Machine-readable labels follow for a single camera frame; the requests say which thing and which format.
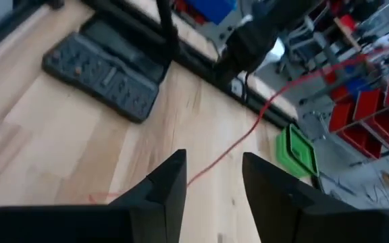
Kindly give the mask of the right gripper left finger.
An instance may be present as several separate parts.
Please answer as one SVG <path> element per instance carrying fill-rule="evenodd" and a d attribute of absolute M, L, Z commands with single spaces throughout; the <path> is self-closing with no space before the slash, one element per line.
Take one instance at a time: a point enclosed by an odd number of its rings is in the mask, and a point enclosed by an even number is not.
<path fill-rule="evenodd" d="M 107 205 L 0 207 L 0 243 L 179 243 L 186 150 Z"/>

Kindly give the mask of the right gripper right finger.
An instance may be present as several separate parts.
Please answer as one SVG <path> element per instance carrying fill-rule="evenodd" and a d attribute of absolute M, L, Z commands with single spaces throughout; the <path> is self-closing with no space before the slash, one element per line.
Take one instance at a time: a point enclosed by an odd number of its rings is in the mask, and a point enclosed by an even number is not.
<path fill-rule="evenodd" d="M 389 243 L 389 209 L 352 207 L 253 153 L 242 176 L 261 243 Z"/>

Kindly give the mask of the green square plastic bin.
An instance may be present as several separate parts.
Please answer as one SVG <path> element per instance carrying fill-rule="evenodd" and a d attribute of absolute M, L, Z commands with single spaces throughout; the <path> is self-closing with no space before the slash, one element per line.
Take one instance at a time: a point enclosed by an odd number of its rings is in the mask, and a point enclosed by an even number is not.
<path fill-rule="evenodd" d="M 276 137 L 276 159 L 296 178 L 319 176 L 313 144 L 293 124 Z"/>

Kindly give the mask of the open black bit set case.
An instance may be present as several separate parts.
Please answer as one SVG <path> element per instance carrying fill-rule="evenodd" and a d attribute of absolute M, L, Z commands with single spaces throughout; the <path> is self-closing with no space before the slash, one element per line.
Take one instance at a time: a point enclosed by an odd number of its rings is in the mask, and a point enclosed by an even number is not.
<path fill-rule="evenodd" d="M 142 123 L 170 66 L 170 59 L 159 51 L 125 27 L 93 16 L 43 55 L 42 69 Z"/>

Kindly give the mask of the black aluminium table frame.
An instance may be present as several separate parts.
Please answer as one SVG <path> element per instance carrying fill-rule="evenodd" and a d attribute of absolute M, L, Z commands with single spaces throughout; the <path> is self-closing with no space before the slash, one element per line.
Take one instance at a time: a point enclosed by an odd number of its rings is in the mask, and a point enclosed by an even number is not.
<path fill-rule="evenodd" d="M 231 93 L 230 83 L 221 85 L 215 81 L 213 67 L 217 61 L 212 61 L 178 37 L 167 0 L 155 0 L 160 23 L 154 22 L 127 0 L 81 1 L 94 9 L 97 16 L 105 20 L 115 20 L 118 26 L 126 25 L 129 30 L 145 37 L 149 44 L 165 47 L 170 51 L 174 61 L 227 95 Z M 64 5 L 64 0 L 9 0 L 9 2 L 12 5 L 11 10 L 0 6 L 0 42 L 44 4 L 49 5 L 51 9 L 60 9 Z"/>

